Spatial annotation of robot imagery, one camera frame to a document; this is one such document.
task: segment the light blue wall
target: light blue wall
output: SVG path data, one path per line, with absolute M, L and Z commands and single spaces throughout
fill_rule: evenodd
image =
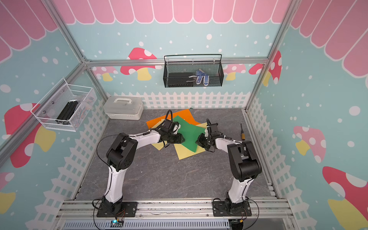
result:
M 330 60 L 323 49 L 314 47 L 309 38 L 303 38 L 298 30 L 289 29 L 279 50 L 283 67 L 280 80 L 277 85 L 271 81 L 268 87 L 262 85 L 257 94 L 261 104 L 259 111 L 263 110 L 266 123 L 270 123 L 269 129 L 273 130 L 272 135 L 281 148 L 281 157 L 272 159 L 273 156 L 267 153 L 266 158 L 271 161 L 267 163 L 271 168 L 277 166 L 271 174 L 279 183 L 280 195 L 289 199 L 302 230 L 312 229 L 313 219 L 316 220 L 315 229 L 342 230 L 344 228 L 332 212 L 328 200 L 340 201 L 344 198 L 325 181 L 322 169 L 329 166 L 368 181 L 368 89 L 365 79 L 353 78 L 346 73 L 341 62 Z M 349 113 L 352 106 L 360 108 L 358 115 Z M 326 155 L 321 163 L 316 162 L 311 150 L 305 156 L 299 153 L 296 143 L 300 138 L 295 137 L 295 126 L 323 132 Z M 348 146 L 349 141 L 355 145 Z M 281 171 L 290 166 L 286 176 L 279 172 L 283 156 L 285 160 Z M 293 180 L 292 177 L 296 177 L 294 191 L 290 188 L 286 190 L 285 185 L 289 184 L 283 181 L 288 178 Z M 298 189 L 301 190 L 302 201 L 295 195 Z M 368 204 L 366 195 L 358 199 Z M 302 204 L 299 205 L 303 202 L 307 210 L 301 207 Z M 357 221 L 355 218 L 350 219 L 351 225 Z
M 170 54 L 205 53 L 221 53 L 225 57 L 266 57 L 279 26 L 272 22 L 216 24 L 211 21 L 207 24 L 96 22 L 93 25 L 76 22 L 68 27 L 87 59 L 114 60 L 126 59 L 135 47 L 150 51 L 158 59 Z
M 9 93 L 0 91 L 0 136 L 7 134 L 3 119 L 9 109 L 20 104 L 37 103 L 53 84 L 66 77 L 78 63 L 59 30 L 47 32 L 42 40 L 33 40 L 30 47 L 23 51 L 14 50 L 13 56 L 0 64 L 0 85 L 10 87 Z M 0 138 L 0 145 L 5 141 Z
M 73 84 L 92 86 L 85 73 Z M 46 226 L 50 226 L 63 200 L 72 198 L 71 195 L 78 189 L 78 183 L 83 178 L 83 173 L 93 157 L 98 141 L 93 142 L 93 139 L 89 139 L 89 129 L 86 130 L 85 127 L 95 126 L 96 123 L 92 120 L 96 118 L 99 125 L 96 126 L 97 131 L 93 135 L 100 137 L 107 124 L 107 116 L 102 109 L 103 102 L 98 94 L 97 98 L 93 110 L 88 113 L 77 132 L 51 130 L 56 132 L 56 140 L 50 150 L 44 152 L 39 145 L 35 144 L 31 159 L 25 166 L 14 168 L 10 159 L 8 159 L 0 168 L 0 173 L 14 173 L 14 178 L 1 192 L 16 193 L 15 201 L 9 210 L 0 215 L 2 229 L 38 229 L 37 227 L 42 229 L 41 225 L 33 222 L 34 219 L 42 220 L 46 223 Z M 63 177 L 63 170 L 72 176 Z M 60 190 L 53 191 L 53 187 L 56 185 L 60 187 Z M 54 196 L 59 199 L 50 201 L 46 196 L 48 191 L 55 193 Z

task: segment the basket handle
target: basket handle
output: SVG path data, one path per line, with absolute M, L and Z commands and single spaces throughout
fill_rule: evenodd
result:
M 128 104 L 131 104 L 132 103 L 132 99 L 130 99 L 130 98 L 116 98 L 114 100 L 114 103 L 116 103 L 116 102 L 118 102 L 120 100 L 127 100 L 128 101 Z

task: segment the orange paper sheet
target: orange paper sheet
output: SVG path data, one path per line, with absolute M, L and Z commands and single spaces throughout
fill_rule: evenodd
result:
M 155 118 L 153 120 L 147 121 L 147 126 L 148 128 L 152 128 L 155 124 L 157 124 L 159 121 L 161 121 L 162 119 L 165 119 L 166 115 L 163 115 L 161 117 Z M 192 114 L 190 113 L 189 109 L 185 109 L 176 113 L 173 113 L 173 118 L 176 116 L 180 116 L 181 118 L 183 118 L 186 122 L 188 122 L 189 124 L 192 125 L 199 125 L 199 122 L 196 122 L 192 116 Z

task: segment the white polka dot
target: white polka dot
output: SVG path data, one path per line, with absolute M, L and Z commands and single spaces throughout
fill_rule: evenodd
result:
M 0 85 L 0 90 L 3 91 L 4 93 L 9 93 L 11 91 L 8 85 Z
M 354 146 L 355 146 L 355 143 L 354 143 L 354 142 L 352 142 L 352 141 L 348 141 L 348 142 L 347 142 L 347 146 L 349 146 L 349 147 L 354 147 Z
M 321 163 L 321 157 L 320 156 L 314 156 L 314 159 L 317 161 L 317 163 Z
M 358 106 L 352 106 L 350 109 L 349 109 L 349 113 L 350 115 L 352 116 L 356 116 L 360 113 L 360 108 Z
M 33 146 L 34 146 L 35 143 L 31 143 L 31 144 L 28 144 L 25 148 L 24 148 L 24 153 L 27 155 L 27 156 L 32 156 L 32 152 L 33 152 Z
M 316 139 L 314 139 L 313 137 L 309 138 L 309 143 L 311 145 L 315 145 L 316 144 Z
M 338 184 L 338 183 L 336 183 L 336 182 L 331 182 L 330 183 L 330 186 L 338 193 L 338 194 L 340 194 L 342 197 L 344 197 L 345 198 L 345 190 L 344 190 L 344 188 L 340 185 L 340 184 Z
M 10 134 L 4 134 L 4 135 L 2 135 L 2 136 L 1 136 L 1 138 L 2 138 L 3 140 L 8 139 L 9 137 L 10 137 Z
M 24 111 L 30 111 L 33 108 L 33 105 L 32 103 L 27 103 L 27 104 L 21 104 L 20 107 Z
M 326 140 L 321 140 L 321 146 L 322 148 L 326 148 Z

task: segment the white plastic toolbox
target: white plastic toolbox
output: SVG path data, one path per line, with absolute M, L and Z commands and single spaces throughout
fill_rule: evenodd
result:
M 111 119 L 139 120 L 143 112 L 143 102 L 136 97 L 111 96 L 103 109 Z

